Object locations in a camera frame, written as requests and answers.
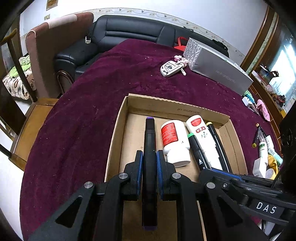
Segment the wall socket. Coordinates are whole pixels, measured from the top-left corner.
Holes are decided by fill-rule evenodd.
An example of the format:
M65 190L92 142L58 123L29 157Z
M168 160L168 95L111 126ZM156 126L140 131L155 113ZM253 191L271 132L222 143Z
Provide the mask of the wall socket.
M50 19L50 14L48 14L44 17L44 20L47 20L47 19Z

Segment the purple tablecloth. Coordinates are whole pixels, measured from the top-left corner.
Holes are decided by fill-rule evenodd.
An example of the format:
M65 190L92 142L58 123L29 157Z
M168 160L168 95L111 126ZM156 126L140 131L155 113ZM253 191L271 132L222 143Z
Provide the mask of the purple tablecloth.
M251 147L255 124L260 123L277 143L271 125L247 109L241 96L189 68L185 69L186 76L177 73L164 78L160 66L180 54L152 42L126 40L102 54L59 99L38 133L22 181L20 221L24 240L86 181L104 181L117 113L129 93L229 115L252 173L258 158L257 149Z

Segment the white remote control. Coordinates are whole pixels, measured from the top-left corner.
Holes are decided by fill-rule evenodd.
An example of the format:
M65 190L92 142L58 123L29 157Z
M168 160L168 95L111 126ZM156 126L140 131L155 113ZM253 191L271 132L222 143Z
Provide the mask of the white remote control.
M180 70L183 70L182 69L183 67L184 67L183 63L176 63L174 61L168 61L160 67L160 72L164 77L170 77L173 74L179 72Z

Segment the red label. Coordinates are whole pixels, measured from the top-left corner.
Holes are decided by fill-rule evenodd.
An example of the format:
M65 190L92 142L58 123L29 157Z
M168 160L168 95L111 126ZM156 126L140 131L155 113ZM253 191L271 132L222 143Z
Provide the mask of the red label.
M202 122L201 118L197 118L197 119L191 121L191 124L193 126L198 126L201 122Z
M198 129L196 130L196 133L199 133L199 132L201 132L201 131L203 131L203 130L205 130L205 127L204 127L204 126L202 126L201 128L198 128Z
M166 146L172 142L178 141L176 127L174 123L166 124L161 128L161 135L163 138L163 146Z

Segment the silver bolt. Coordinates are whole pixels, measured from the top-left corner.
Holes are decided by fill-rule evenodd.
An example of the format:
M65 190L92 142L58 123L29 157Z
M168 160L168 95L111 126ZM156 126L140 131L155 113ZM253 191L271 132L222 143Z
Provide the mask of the silver bolt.
M214 189L216 187L215 183L207 183L207 187L210 189Z
M85 188L91 188L93 185L94 185L94 184L93 184L92 182L86 182L86 183L84 184L84 187L85 187Z
M172 174L172 177L173 177L174 179L179 179L179 178L181 177L181 174L175 172L175 173Z
M118 176L119 176L120 179L126 179L128 177L128 174L125 173L125 172L122 172Z

